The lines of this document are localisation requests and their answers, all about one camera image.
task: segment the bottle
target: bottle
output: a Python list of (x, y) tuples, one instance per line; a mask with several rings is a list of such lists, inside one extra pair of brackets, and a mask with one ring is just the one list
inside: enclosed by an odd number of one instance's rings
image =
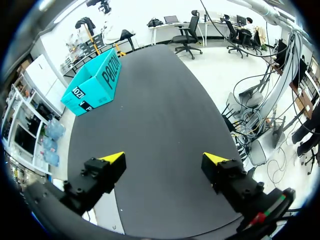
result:
[(43, 144), (43, 147), (50, 150), (51, 152), (56, 152), (58, 149), (58, 144), (47, 136), (43, 136), (41, 142)]
[(49, 121), (48, 126), (45, 128), (45, 134), (57, 141), (66, 132), (66, 128), (55, 118)]
[(55, 167), (59, 166), (59, 156), (48, 149), (44, 149), (44, 151), (41, 151), (40, 154), (43, 155), (43, 160)]

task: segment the cardboard box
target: cardboard box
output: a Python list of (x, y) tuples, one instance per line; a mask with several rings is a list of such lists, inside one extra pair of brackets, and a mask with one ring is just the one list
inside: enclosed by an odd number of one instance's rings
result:
[(76, 116), (111, 102), (121, 67), (114, 48), (96, 56), (77, 72), (61, 102)]

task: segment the black pants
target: black pants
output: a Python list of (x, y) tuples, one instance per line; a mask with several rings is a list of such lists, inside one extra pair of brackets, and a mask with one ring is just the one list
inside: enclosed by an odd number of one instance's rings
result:
[[(309, 130), (315, 129), (316, 133), (320, 133), (320, 107), (319, 107), (319, 105), (313, 111), (312, 118), (305, 121), (305, 123), (303, 125)], [(294, 144), (301, 141), (305, 137), (305, 135), (307, 135), (309, 133), (306, 128), (304, 128), (303, 126), (300, 126), (300, 128), (292, 135), (292, 142)], [(297, 148), (297, 150), (296, 150), (297, 155), (301, 156), (302, 154), (309, 152), (319, 142), (320, 142), (320, 134), (313, 134), (308, 141), (304, 142), (301, 146), (299, 146)]]

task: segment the black table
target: black table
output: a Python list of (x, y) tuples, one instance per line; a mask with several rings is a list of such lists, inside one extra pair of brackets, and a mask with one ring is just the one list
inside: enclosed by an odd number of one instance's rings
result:
[(205, 89), (165, 45), (120, 60), (114, 100), (74, 121), (68, 177), (91, 157), (124, 151), (115, 197), (127, 235), (185, 238), (237, 219), (201, 170), (203, 152), (240, 159)]

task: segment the person sitting at desk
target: person sitting at desk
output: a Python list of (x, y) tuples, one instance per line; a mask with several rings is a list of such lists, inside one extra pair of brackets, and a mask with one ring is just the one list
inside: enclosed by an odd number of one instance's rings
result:
[(251, 36), (252, 36), (251, 38), (253, 39), (255, 36), (256, 28), (252, 23), (253, 23), (253, 20), (250, 17), (247, 17), (246, 18), (246, 25), (244, 25), (243, 28), (250, 31)]

